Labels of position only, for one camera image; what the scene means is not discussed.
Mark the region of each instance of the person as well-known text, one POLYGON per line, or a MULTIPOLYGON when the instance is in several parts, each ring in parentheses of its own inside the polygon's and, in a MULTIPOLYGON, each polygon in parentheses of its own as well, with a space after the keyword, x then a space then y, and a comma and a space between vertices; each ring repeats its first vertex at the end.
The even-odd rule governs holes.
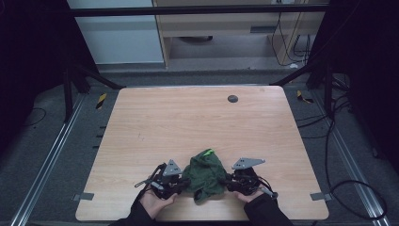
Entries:
MULTIPOLYGON (((245 196, 238 191, 233 191, 234 196, 245 202, 244 211, 253 226, 292 226, 294 225, 279 209, 271 197, 261 190, 245 196)), ((167 200, 159 199, 152 190, 147 190, 138 202, 134 202, 127 218, 121 218, 110 226, 154 226, 156 216, 167 206, 172 205, 177 198, 173 194, 167 200)))

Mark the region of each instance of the green cloth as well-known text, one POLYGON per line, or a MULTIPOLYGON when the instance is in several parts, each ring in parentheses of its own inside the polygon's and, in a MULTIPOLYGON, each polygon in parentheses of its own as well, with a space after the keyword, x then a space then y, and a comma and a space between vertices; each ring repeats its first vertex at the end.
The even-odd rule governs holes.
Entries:
POLYGON ((190 165, 183 171, 182 178, 190 178, 191 184, 185 191, 194 192, 195 203, 202 202, 213 195, 222 194, 225 190, 219 181, 226 179, 226 171, 212 149, 207 149, 192 157, 190 165))

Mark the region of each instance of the desk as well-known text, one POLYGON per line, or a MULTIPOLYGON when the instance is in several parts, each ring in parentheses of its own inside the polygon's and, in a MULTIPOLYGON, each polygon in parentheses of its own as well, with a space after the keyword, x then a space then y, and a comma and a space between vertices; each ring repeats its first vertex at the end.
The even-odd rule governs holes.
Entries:
MULTIPOLYGON (((272 0, 152 0, 155 7, 228 6, 228 5, 270 5, 272 0)), ((293 0, 295 4, 328 3, 329 0, 293 0)), ((291 52, 298 35, 316 35, 324 12, 284 12, 278 13, 226 13, 197 15, 156 16, 164 61, 168 65, 173 37, 205 37, 251 34, 253 27, 269 27, 261 35, 274 35, 273 47, 281 64, 290 62, 287 53, 291 52)))
MULTIPOLYGON (((263 158, 255 166, 279 193, 279 207, 290 219, 324 219, 324 201, 310 160, 281 87, 227 86, 122 89, 88 177, 79 220, 115 220, 130 206, 155 168, 173 159, 183 170, 190 158, 213 148, 228 173, 239 157, 263 158), (230 103, 228 96, 238 102, 230 103)), ((182 193, 157 218, 246 220, 242 202, 229 191, 195 205, 182 193)))

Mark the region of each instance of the white wall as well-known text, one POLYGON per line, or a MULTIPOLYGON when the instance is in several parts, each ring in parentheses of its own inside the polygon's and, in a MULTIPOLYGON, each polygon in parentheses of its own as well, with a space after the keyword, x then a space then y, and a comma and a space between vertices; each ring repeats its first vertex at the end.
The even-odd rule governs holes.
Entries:
MULTIPOLYGON (((71 8, 152 7, 151 0, 68 0, 71 8)), ((96 64, 163 63, 154 16, 76 18, 96 64)))

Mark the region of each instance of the green tag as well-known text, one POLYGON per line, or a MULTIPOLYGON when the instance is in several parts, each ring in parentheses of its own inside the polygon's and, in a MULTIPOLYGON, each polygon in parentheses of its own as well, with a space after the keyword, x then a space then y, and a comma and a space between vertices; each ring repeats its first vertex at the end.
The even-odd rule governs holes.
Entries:
POLYGON ((211 154, 211 153, 214 153, 215 151, 214 150, 212 150, 212 149, 208 149, 207 150, 208 152, 206 152, 205 154, 203 154, 202 156, 206 156, 206 155, 209 155, 209 154, 211 154))

